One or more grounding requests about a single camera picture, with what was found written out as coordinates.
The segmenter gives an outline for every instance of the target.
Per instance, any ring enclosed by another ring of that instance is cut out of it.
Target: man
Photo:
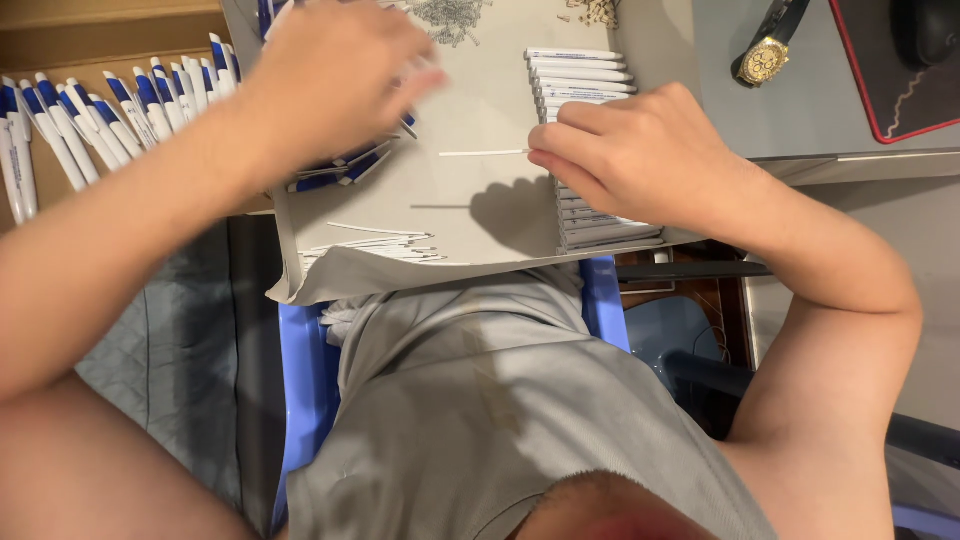
[[[294,10],[234,98],[0,239],[0,538],[254,537],[72,367],[165,256],[439,84],[391,89],[430,51],[374,2]],[[530,146],[594,208],[740,246],[795,293],[730,437],[589,337],[556,268],[402,291],[354,322],[281,536],[892,538],[883,440],[922,324],[900,257],[732,154],[681,86],[565,105]]]

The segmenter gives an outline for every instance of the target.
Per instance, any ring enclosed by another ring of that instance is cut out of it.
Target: red-edged mouse pad
[[[911,66],[894,40],[897,1],[830,0],[870,127],[884,144],[960,122],[960,51],[933,67]]]

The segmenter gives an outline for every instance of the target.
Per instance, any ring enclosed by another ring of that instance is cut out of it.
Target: watch face
[[[786,52],[786,45],[767,37],[751,47],[743,57],[740,78],[754,86],[766,83],[780,73],[783,65],[787,63]]]

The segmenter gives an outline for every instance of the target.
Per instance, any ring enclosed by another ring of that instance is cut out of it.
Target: gray t-shirt
[[[712,441],[635,357],[590,337],[556,268],[374,297],[343,404],[290,475],[293,540],[503,540],[556,481],[609,470],[713,534],[776,538]]]

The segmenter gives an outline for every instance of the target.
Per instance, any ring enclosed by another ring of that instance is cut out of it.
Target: right hand
[[[771,184],[677,83],[603,105],[567,103],[557,120],[530,133],[530,161],[608,214],[714,236]]]
[[[311,0],[275,21],[259,63],[227,103],[255,126],[252,150],[267,155],[275,175],[289,173],[395,129],[444,82],[427,63],[433,57],[433,41],[402,10]]]

